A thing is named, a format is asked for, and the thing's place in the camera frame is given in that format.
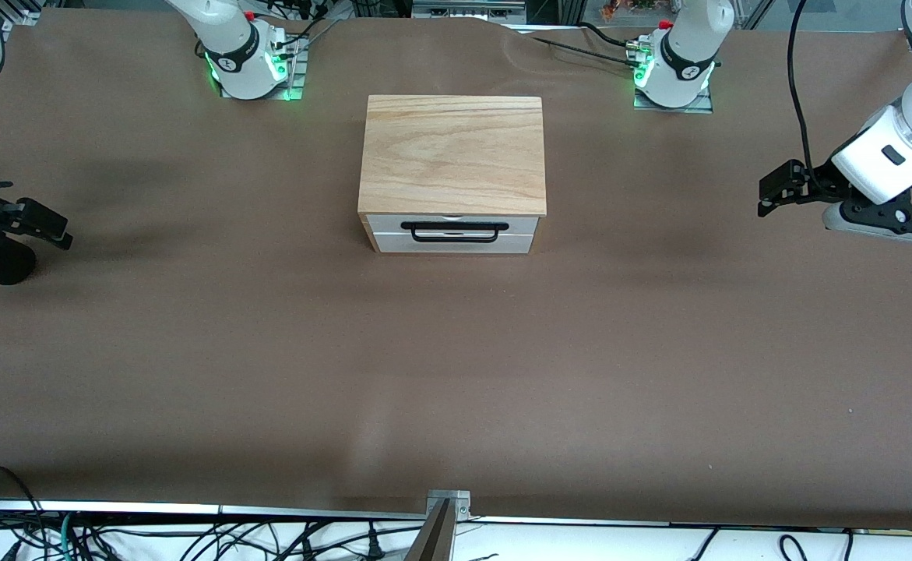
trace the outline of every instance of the brown table surface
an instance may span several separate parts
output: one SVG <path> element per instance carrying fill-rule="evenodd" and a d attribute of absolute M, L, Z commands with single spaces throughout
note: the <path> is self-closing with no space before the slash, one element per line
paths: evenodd
<path fill-rule="evenodd" d="M 9 43 L 0 178 L 76 237 L 0 287 L 0 463 L 38 495 L 912 527 L 912 245 L 755 216 L 801 156 L 784 34 L 730 35 L 712 116 L 474 20 L 338 24 L 298 103 L 214 97 L 193 42 L 49 10 Z M 900 33 L 802 34 L 816 159 L 911 79 Z M 376 255 L 369 94 L 542 96 L 537 251 Z"/>

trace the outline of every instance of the drawer handle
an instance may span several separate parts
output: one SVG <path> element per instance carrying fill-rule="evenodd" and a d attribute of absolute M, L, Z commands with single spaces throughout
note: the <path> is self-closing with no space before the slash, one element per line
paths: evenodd
<path fill-rule="evenodd" d="M 492 244 L 498 241 L 498 234 L 508 230 L 508 224 L 501 221 L 460 221 L 460 223 L 442 223 L 442 221 L 404 221 L 400 224 L 404 230 L 410 230 L 410 237 L 416 242 L 442 242 L 445 244 Z M 492 231 L 486 238 L 473 235 L 419 235 L 417 231 Z"/>

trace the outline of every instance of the wooden cabinet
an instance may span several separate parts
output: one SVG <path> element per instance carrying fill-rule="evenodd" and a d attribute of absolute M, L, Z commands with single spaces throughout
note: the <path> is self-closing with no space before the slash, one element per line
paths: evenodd
<path fill-rule="evenodd" d="M 359 217 L 384 253 L 528 253 L 545 217 L 542 100 L 370 96 Z"/>

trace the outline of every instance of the white drawer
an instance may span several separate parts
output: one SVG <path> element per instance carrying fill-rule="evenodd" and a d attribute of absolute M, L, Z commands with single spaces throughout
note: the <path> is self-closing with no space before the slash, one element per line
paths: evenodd
<path fill-rule="evenodd" d="M 366 221 L 373 234 L 406 234 L 408 237 L 410 229 L 402 228 L 403 223 L 452 224 L 453 233 L 458 231 L 459 223 L 507 224 L 508 230 L 503 230 L 503 235 L 532 235 L 538 224 L 537 217 L 448 217 L 440 214 L 366 214 Z"/>
<path fill-rule="evenodd" d="M 531 235 L 498 234 L 493 242 L 418 242 L 410 231 L 399 233 L 374 233 L 376 245 L 384 253 L 528 253 Z"/>

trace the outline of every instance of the table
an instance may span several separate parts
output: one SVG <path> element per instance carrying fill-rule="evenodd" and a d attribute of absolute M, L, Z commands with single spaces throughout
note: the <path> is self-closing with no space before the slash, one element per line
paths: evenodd
<path fill-rule="evenodd" d="M 473 20 L 338 24 L 299 103 L 214 96 L 193 42 L 48 10 L 9 43 L 0 178 L 76 237 L 0 287 L 0 463 L 36 494 L 912 527 L 912 245 L 755 216 L 801 156 L 786 36 L 729 36 L 712 116 Z M 911 79 L 898 33 L 801 34 L 819 162 Z M 370 94 L 542 96 L 534 254 L 376 255 Z"/>

